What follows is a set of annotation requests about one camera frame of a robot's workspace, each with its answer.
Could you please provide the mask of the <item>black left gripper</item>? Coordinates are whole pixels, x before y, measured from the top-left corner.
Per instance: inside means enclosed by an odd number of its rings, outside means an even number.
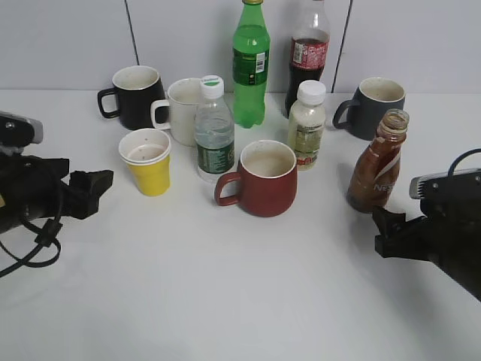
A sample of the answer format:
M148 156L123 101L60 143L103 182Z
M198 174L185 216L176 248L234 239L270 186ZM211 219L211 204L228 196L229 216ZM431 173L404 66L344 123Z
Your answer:
M113 171L74 171L66 158L1 156L1 232L47 217L85 220L98 212L99 199L113 185Z

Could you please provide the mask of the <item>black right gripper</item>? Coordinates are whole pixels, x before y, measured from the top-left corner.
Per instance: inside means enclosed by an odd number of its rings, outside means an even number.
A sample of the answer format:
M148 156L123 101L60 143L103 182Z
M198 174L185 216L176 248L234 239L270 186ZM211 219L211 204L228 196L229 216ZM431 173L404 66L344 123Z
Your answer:
M437 204L420 203L424 216L406 219L375 206L372 219L380 235L374 239L375 251L383 258L416 259L431 262L480 262L480 201L465 200ZM421 222L416 238L395 238Z

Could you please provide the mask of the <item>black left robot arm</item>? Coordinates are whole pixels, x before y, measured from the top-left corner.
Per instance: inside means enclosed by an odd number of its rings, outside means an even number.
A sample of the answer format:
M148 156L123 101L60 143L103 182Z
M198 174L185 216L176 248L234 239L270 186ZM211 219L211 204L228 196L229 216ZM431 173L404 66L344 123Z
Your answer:
M98 212L100 197L113 185L113 171L69 171L65 158L1 157L1 232L21 220L73 217Z

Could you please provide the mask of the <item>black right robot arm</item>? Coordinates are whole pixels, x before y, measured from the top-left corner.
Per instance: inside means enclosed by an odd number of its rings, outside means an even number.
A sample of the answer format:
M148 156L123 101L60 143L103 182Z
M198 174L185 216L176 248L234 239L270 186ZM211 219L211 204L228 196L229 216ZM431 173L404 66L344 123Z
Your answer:
M376 206L372 212L379 234L375 251L383 258L435 264L476 299L480 299L480 218L448 204L420 202L422 216L412 220Z

